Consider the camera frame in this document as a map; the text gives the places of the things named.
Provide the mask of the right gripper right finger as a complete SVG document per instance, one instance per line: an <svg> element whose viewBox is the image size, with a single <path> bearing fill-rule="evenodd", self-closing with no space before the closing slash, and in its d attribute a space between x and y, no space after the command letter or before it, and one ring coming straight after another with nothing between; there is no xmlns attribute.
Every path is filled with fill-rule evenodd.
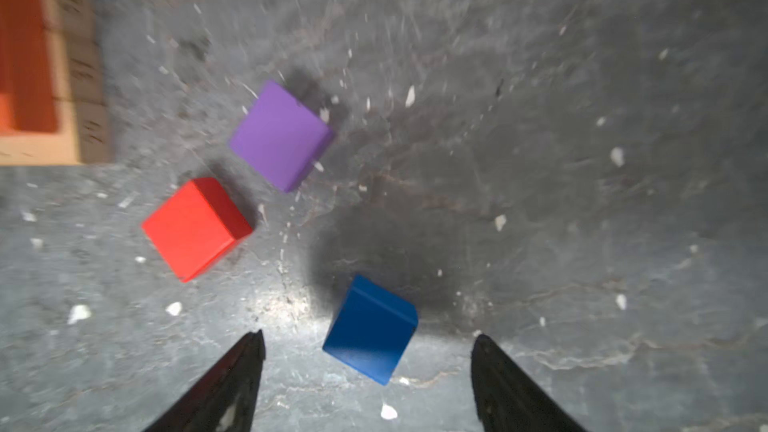
<svg viewBox="0 0 768 432"><path fill-rule="evenodd" d="M470 370L484 431L585 432L486 334L475 339Z"/></svg>

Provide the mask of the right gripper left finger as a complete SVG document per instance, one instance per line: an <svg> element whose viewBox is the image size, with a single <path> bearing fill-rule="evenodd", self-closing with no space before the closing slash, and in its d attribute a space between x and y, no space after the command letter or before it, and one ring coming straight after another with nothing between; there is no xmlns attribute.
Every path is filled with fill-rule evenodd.
<svg viewBox="0 0 768 432"><path fill-rule="evenodd" d="M246 333L149 431L249 431L266 360L261 330Z"/></svg>

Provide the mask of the natural wood block 29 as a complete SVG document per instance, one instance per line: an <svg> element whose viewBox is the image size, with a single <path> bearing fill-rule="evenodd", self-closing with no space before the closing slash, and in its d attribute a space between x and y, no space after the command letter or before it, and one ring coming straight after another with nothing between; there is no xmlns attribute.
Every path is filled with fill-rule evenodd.
<svg viewBox="0 0 768 432"><path fill-rule="evenodd" d="M1 137L2 166L74 166L110 163L113 147L105 106L57 100L55 133Z"/></svg>

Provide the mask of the red long block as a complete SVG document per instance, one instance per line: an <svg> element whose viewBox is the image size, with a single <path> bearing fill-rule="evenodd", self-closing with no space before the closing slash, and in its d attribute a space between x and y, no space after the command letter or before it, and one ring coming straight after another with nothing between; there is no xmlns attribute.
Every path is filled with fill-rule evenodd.
<svg viewBox="0 0 768 432"><path fill-rule="evenodd" d="M1 0L1 133L57 130L41 0Z"/></svg>

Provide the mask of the natural wood block 31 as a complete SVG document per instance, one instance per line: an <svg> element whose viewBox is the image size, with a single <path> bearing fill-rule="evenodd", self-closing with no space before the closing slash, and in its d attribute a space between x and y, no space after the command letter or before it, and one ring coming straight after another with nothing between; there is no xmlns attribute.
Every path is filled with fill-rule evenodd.
<svg viewBox="0 0 768 432"><path fill-rule="evenodd" d="M90 41L47 32L53 95L59 100L104 104L100 50Z"/></svg>

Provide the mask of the natural wood block 58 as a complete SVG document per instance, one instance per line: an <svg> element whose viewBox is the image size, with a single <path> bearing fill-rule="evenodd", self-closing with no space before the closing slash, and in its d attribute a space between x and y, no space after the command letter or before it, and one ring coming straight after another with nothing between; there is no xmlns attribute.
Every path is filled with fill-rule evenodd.
<svg viewBox="0 0 768 432"><path fill-rule="evenodd" d="M69 36L94 40L95 21L91 0L41 0L46 27Z"/></svg>

